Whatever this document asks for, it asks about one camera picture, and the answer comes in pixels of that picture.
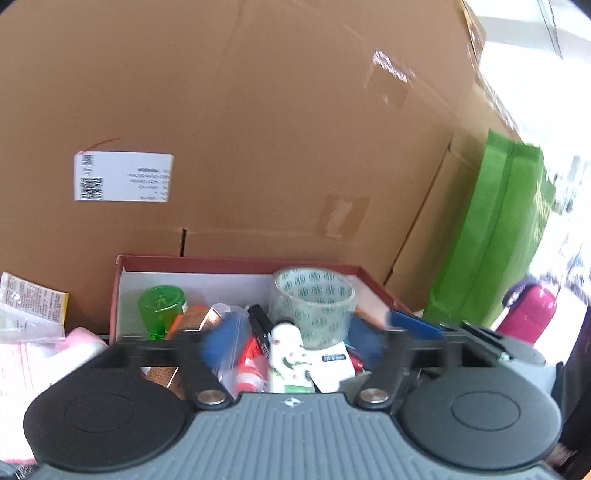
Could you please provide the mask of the black marker pen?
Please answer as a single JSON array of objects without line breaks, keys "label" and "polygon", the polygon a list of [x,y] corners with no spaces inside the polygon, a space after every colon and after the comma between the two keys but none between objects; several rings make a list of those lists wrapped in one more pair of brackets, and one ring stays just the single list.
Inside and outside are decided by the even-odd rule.
[{"label": "black marker pen", "polygon": [[263,354],[269,356],[270,353],[270,332],[273,330],[273,322],[267,317],[263,307],[259,304],[253,304],[247,307],[249,313],[249,323],[252,333],[256,337],[259,348]]}]

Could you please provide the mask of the pink sponge in bag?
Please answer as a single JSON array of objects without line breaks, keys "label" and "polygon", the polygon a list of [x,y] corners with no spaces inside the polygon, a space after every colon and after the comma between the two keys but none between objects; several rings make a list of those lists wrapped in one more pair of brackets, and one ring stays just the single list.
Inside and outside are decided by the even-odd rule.
[{"label": "pink sponge in bag", "polygon": [[1,460],[30,464],[33,453],[23,420],[32,401],[62,378],[101,353],[107,344],[79,327],[50,343],[1,346]]}]

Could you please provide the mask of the clear snack packet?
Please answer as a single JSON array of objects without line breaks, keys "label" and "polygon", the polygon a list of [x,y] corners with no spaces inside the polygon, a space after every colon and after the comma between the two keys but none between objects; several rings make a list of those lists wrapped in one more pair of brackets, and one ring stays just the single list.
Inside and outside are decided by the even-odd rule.
[{"label": "clear snack packet", "polygon": [[50,342],[64,337],[69,294],[1,274],[1,342]]}]

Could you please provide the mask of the green plastic cup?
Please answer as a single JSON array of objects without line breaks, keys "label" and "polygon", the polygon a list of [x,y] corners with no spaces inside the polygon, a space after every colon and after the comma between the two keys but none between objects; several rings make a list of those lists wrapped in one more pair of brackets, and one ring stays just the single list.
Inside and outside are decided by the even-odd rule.
[{"label": "green plastic cup", "polygon": [[176,286],[158,285],[137,300],[141,320],[151,340],[164,339],[178,315],[187,308],[184,292]]}]

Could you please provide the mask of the dark red storage box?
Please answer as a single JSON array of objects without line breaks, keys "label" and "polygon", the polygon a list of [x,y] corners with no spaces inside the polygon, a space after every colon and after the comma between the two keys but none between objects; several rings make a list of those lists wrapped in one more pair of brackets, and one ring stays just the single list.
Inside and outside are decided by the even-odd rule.
[{"label": "dark red storage box", "polygon": [[151,287],[180,288],[188,305],[223,303],[269,305],[273,274],[287,267],[318,267],[339,272],[359,293],[358,307],[377,325],[386,323],[391,310],[410,309],[359,265],[304,260],[225,259],[120,255],[111,295],[109,339],[145,337],[137,301]]}]

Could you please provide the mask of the pink water bottle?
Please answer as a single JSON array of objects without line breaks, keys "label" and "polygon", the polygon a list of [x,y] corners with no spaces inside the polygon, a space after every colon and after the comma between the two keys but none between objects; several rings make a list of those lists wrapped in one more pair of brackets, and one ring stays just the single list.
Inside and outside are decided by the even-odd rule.
[{"label": "pink water bottle", "polygon": [[534,345],[557,310],[556,294],[542,281],[526,276],[514,284],[502,300],[508,310],[497,332]]}]

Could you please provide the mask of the green tote bag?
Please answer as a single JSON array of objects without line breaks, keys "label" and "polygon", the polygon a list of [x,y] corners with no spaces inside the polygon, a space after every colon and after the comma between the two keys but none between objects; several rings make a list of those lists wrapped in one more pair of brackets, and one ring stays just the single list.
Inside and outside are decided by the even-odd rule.
[{"label": "green tote bag", "polygon": [[555,195],[542,150],[491,130],[469,208],[423,319],[491,326],[506,292],[528,272]]}]

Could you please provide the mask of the white green small bottle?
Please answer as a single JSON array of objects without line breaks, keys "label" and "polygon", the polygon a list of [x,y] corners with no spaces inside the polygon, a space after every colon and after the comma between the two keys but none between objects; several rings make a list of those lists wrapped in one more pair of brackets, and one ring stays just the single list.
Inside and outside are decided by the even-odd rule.
[{"label": "white green small bottle", "polygon": [[293,323],[277,323],[270,332],[267,391],[277,394],[315,392],[311,357],[304,349],[300,329]]}]

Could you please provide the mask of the small gold box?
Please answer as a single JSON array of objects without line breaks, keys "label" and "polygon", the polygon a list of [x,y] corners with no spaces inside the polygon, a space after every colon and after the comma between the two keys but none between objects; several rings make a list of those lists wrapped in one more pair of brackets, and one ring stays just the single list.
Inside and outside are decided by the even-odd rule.
[{"label": "small gold box", "polygon": [[[222,322],[221,314],[207,306],[189,307],[183,314],[176,316],[172,322],[165,340],[172,339],[181,330],[211,330]],[[184,389],[179,368],[174,367],[150,367],[145,377],[173,392],[178,398],[184,399]]]}]

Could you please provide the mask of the patterned clear tape roll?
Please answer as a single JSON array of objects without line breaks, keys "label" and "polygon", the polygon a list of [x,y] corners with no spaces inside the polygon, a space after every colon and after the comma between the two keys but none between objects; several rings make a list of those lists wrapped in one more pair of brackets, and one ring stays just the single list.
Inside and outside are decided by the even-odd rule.
[{"label": "patterned clear tape roll", "polygon": [[293,322],[304,348],[325,349],[346,339],[357,303],[346,276],[320,267],[287,267],[273,275],[269,317]]}]

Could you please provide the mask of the white tag card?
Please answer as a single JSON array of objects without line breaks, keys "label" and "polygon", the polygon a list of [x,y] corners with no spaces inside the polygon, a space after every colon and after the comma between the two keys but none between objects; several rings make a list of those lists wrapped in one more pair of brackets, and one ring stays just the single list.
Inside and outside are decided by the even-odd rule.
[{"label": "white tag card", "polygon": [[308,357],[311,360],[311,380],[321,393],[337,392],[342,381],[356,375],[344,342],[322,350],[311,350]]}]

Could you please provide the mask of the white shipping label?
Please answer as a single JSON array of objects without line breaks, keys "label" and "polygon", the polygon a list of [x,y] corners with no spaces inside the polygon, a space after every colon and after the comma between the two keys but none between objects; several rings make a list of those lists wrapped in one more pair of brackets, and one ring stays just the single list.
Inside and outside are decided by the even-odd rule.
[{"label": "white shipping label", "polygon": [[174,157],[144,152],[83,151],[74,156],[74,200],[165,203]]}]

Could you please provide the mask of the large cardboard box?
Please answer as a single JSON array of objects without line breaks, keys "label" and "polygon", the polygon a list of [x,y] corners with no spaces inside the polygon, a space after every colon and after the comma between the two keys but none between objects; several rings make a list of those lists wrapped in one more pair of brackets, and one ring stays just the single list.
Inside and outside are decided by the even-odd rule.
[{"label": "large cardboard box", "polygon": [[[6,1],[1,268],[109,327],[120,255],[359,265],[388,285],[470,108],[465,1]],[[174,157],[74,200],[83,151]]]}]

